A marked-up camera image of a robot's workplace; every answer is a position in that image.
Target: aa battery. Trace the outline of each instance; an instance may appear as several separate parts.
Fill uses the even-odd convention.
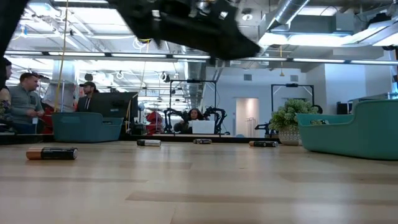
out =
[[[77,158],[77,153],[78,149],[75,147],[32,147],[26,151],[26,158],[29,160],[74,160]]]
[[[211,144],[212,141],[211,141],[211,139],[194,139],[193,143],[194,144]]]
[[[251,141],[249,145],[252,147],[278,147],[278,142],[274,141]]]
[[[138,146],[160,146],[161,144],[162,141],[160,140],[145,140],[145,139],[137,140]]]

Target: white wall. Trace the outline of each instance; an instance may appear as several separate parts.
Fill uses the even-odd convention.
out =
[[[390,58],[394,52],[384,51],[384,56],[378,60],[394,60]],[[374,96],[392,91],[392,70],[391,66],[367,65],[365,68],[366,76],[366,96]]]
[[[252,74],[252,81],[243,81],[243,74]],[[299,84],[306,84],[305,73],[299,69],[284,69],[284,77],[280,76],[280,69],[269,71],[268,69],[243,70],[241,68],[225,68],[217,90],[218,108],[224,109],[228,116],[225,118],[222,132],[229,131],[233,134],[234,122],[236,121],[236,98],[257,98],[259,100],[259,124],[268,123],[271,118],[271,84],[291,83],[290,75],[299,76]],[[203,94],[203,105],[214,106],[214,92],[205,88]],[[311,96],[303,88],[282,87],[274,97],[274,110],[281,105],[284,98],[308,98]]]
[[[237,98],[236,99],[236,117],[242,118],[236,120],[236,132],[232,130],[231,134],[243,134],[249,136],[248,123],[246,119],[254,118],[259,121],[259,100],[256,98]]]
[[[390,52],[378,60],[390,60]],[[336,113],[336,103],[392,91],[390,66],[319,65],[307,72],[307,83],[315,86],[315,104],[325,114]]]
[[[314,85],[315,104],[326,109],[326,76],[325,65],[319,65],[307,72],[307,83]]]
[[[366,96],[364,65],[325,65],[325,114],[336,114],[336,103]]]

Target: computer monitor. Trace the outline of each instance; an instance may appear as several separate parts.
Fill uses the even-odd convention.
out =
[[[136,92],[95,93],[90,101],[90,111],[100,113],[104,118],[125,118],[130,105],[130,119],[138,116],[138,96]]]

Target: teal storage tub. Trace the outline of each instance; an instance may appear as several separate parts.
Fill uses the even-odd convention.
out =
[[[398,100],[362,101],[353,115],[297,114],[303,147],[363,159],[398,160]],[[312,125],[313,120],[328,124]]]
[[[103,118],[99,113],[53,113],[54,139],[60,142],[117,141],[123,118]]]

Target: white laptop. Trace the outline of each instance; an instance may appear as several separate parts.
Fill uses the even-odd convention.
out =
[[[214,121],[190,121],[190,123],[192,123],[192,134],[214,134]]]

